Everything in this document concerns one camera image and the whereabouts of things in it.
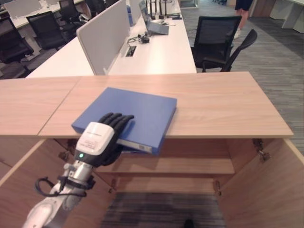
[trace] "chair backrest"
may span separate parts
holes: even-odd
[[[60,27],[57,24],[54,14],[52,11],[33,15],[27,17],[27,20],[37,37],[46,38],[52,37],[53,35],[61,35]]]
[[[114,3],[118,2],[119,0],[105,0],[106,2],[106,7],[112,6]]]
[[[217,52],[223,52],[223,56],[226,56],[241,19],[241,16],[200,16],[194,47],[203,51],[216,49]]]
[[[236,58],[238,57],[238,55],[241,52],[241,50],[244,50],[245,48],[249,47],[256,40],[257,40],[257,32],[254,29],[252,29],[248,33],[248,35],[246,36],[246,38],[244,39],[244,41],[242,42],[242,44],[233,52],[233,54],[231,55],[231,57],[228,59],[228,61],[226,62],[226,64],[221,69],[221,72],[230,71],[231,66],[232,66],[234,60],[236,60]]]
[[[8,50],[22,40],[10,17],[0,19],[0,51]]]
[[[75,17],[79,14],[74,4],[74,0],[60,0],[60,14],[63,19],[68,20],[69,18]]]
[[[92,18],[105,10],[105,4],[103,0],[85,0],[85,2],[91,11]]]

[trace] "monitor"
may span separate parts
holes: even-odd
[[[139,8],[141,9],[141,12],[142,12],[142,18],[143,18],[143,21],[144,23],[146,24],[146,27],[148,26],[148,24],[150,23],[151,21],[151,18],[149,17],[149,14],[148,14],[148,9],[146,7],[146,3],[144,0],[142,0],[140,3],[139,3]]]

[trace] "wooden surface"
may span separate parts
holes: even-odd
[[[214,193],[212,178],[123,177],[117,192]]]
[[[38,141],[38,137],[0,136],[0,162],[13,167]]]
[[[139,174],[233,174],[231,159],[162,158],[153,155],[126,154],[99,172]]]
[[[227,139],[227,146],[236,172],[257,155],[252,139]]]
[[[304,157],[289,140],[264,151],[270,160],[256,156],[221,189],[227,228],[303,228]]]
[[[78,80],[1,80],[0,135],[37,135]]]
[[[166,139],[160,155],[122,154],[109,166],[96,169],[115,175],[233,174],[223,139]]]
[[[83,77],[39,135],[79,137],[71,123],[109,86],[177,98],[167,138],[292,135],[247,72]]]
[[[22,227],[31,208],[44,198],[34,190],[36,179],[48,176],[55,182],[63,173],[65,162],[57,157],[61,150],[54,140],[41,140],[0,180],[0,227]],[[95,181],[94,189],[71,212],[64,227],[100,227],[115,191],[108,193],[109,186],[97,176]]]
[[[276,0],[257,0],[253,17],[269,17]]]
[[[0,162],[0,179],[11,169],[10,166]]]

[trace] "black mesh chair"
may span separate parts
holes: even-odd
[[[55,48],[58,50],[60,46],[67,43],[52,11],[29,16],[27,20],[36,33],[36,42],[42,49]]]
[[[79,22],[80,12],[76,9],[73,0],[60,0],[60,14],[62,20],[66,21],[67,23],[71,22]]]
[[[243,43],[233,52],[233,54],[228,59],[228,61],[223,61],[221,59],[216,59],[216,58],[205,58],[202,62],[203,72],[206,72],[206,65],[208,64],[221,67],[222,68],[221,72],[230,71],[233,62],[238,57],[239,53],[245,48],[252,45],[256,40],[257,40],[257,32],[254,29],[252,29],[244,39]]]
[[[119,0],[105,0],[106,7],[108,8],[118,1]]]
[[[61,26],[61,28],[70,33],[72,36],[71,38],[73,38],[76,36],[76,30],[83,25],[79,20],[81,13],[76,9],[74,0],[60,0],[59,5],[59,13],[61,15],[60,20],[66,22],[65,25]]]
[[[85,2],[91,11],[91,18],[105,10],[103,0],[85,0]]]
[[[21,63],[21,59],[33,52],[32,47],[21,37],[11,19],[9,17],[0,19],[0,61],[5,64],[15,61]],[[22,66],[26,73],[30,72],[25,65]]]
[[[203,68],[202,61],[206,57],[228,60],[233,48],[233,37],[241,18],[241,16],[199,17],[194,47],[191,47],[197,68]]]

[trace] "robotic hand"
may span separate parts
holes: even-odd
[[[64,174],[54,185],[47,177],[38,179],[36,191],[46,198],[28,214],[23,228],[60,228],[70,211],[86,196],[86,190],[93,188],[92,171],[101,165],[112,164],[121,154],[123,147],[117,139],[133,115],[108,113],[98,123],[91,122],[76,145],[75,163],[64,165]],[[52,187],[44,193],[40,182]]]

